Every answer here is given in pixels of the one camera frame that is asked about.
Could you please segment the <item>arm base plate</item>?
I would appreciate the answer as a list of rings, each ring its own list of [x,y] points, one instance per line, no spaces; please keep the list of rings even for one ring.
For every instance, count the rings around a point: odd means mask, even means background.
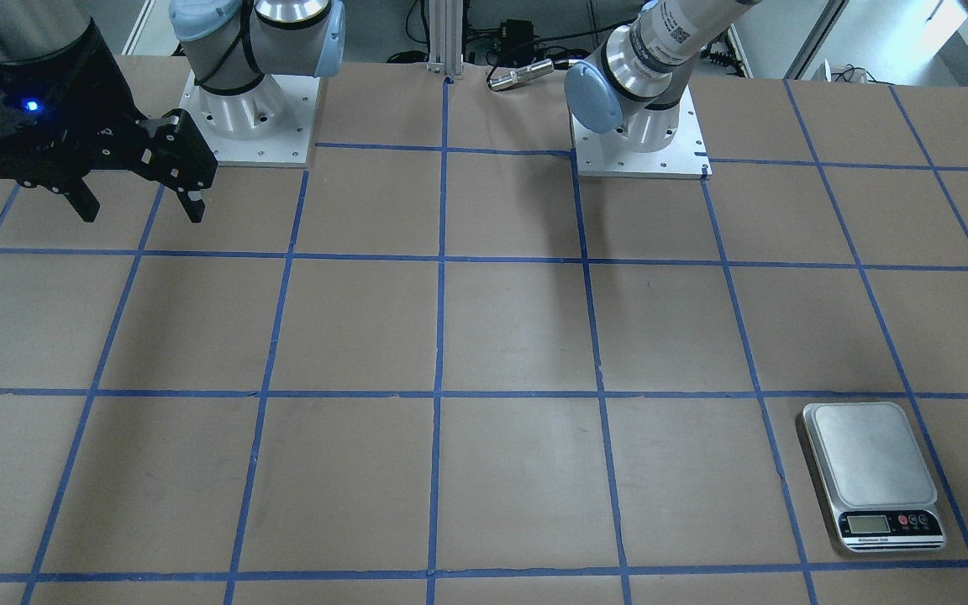
[[[673,108],[635,114],[622,133],[592,133],[575,116],[570,129],[581,176],[699,180],[713,173],[689,88]]]
[[[205,92],[186,77],[181,108],[191,114],[220,167],[307,168],[323,79],[276,74],[235,96]]]

